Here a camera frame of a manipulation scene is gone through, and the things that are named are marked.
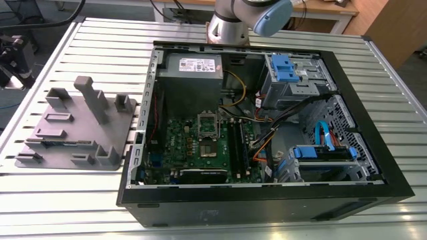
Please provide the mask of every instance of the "aluminum table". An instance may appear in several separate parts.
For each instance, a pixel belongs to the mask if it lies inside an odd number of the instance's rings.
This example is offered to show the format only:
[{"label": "aluminum table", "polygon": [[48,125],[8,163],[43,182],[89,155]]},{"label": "aluminum table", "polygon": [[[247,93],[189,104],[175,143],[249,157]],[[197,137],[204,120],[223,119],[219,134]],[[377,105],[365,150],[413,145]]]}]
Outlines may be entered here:
[{"label": "aluminum table", "polygon": [[85,75],[105,97],[127,93],[141,102],[153,40],[204,43],[205,26],[96,18],[71,24],[0,136],[0,238],[427,239],[427,114],[375,45],[359,36],[281,31],[269,38],[251,33],[249,41],[253,46],[335,52],[416,194],[400,203],[332,222],[143,228],[116,206],[121,168],[14,167],[14,155],[48,106],[48,89],[67,88],[77,95],[73,80]]}]

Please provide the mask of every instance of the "blue plastic latch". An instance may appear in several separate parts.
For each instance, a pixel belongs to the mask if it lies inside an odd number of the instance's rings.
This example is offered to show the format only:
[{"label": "blue plastic latch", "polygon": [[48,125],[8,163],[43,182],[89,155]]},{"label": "blue plastic latch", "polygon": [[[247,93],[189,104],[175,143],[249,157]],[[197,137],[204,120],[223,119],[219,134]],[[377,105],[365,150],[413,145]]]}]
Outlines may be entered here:
[{"label": "blue plastic latch", "polygon": [[317,154],[313,146],[299,146],[293,148],[295,158],[316,159]]},{"label": "blue plastic latch", "polygon": [[272,55],[271,63],[279,82],[297,83],[300,81],[300,77],[293,72],[293,63],[287,55]]},{"label": "blue plastic latch", "polygon": [[299,159],[301,157],[301,151],[297,147],[293,148],[293,155],[295,155],[296,159]]},{"label": "blue plastic latch", "polygon": [[357,158],[357,150],[353,147],[349,147],[348,151],[349,151],[349,154],[351,154],[351,158],[353,160],[356,160],[356,158]]},{"label": "blue plastic latch", "polygon": [[317,154],[313,146],[300,146],[299,151],[300,151],[300,156],[303,158],[311,158],[311,159],[317,158]]}]

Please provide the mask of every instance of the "power supply label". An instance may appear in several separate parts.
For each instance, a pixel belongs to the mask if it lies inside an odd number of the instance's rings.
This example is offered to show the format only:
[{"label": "power supply label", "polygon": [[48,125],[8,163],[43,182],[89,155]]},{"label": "power supply label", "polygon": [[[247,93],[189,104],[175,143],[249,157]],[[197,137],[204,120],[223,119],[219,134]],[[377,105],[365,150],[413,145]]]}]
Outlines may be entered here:
[{"label": "power supply label", "polygon": [[179,71],[215,73],[215,60],[200,58],[181,58],[179,60]]}]

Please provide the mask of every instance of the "blue drive bracket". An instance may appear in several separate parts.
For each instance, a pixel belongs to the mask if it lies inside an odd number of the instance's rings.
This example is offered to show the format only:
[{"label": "blue drive bracket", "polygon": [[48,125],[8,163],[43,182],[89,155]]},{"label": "blue drive bracket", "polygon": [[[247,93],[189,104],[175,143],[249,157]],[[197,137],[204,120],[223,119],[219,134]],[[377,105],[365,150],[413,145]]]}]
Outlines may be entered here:
[{"label": "blue drive bracket", "polygon": [[295,74],[293,63],[287,55],[271,56],[272,68],[276,72],[276,79],[279,82],[297,83],[300,77]]}]

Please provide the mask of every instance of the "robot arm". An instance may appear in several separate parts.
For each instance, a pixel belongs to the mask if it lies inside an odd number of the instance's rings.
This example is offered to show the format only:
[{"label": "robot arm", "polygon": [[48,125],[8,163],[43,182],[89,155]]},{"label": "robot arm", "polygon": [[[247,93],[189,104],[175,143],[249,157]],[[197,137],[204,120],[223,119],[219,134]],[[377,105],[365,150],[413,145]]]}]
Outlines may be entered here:
[{"label": "robot arm", "polygon": [[292,9],[289,0],[216,0],[208,39],[215,44],[244,45],[248,27],[268,37],[288,22]]}]

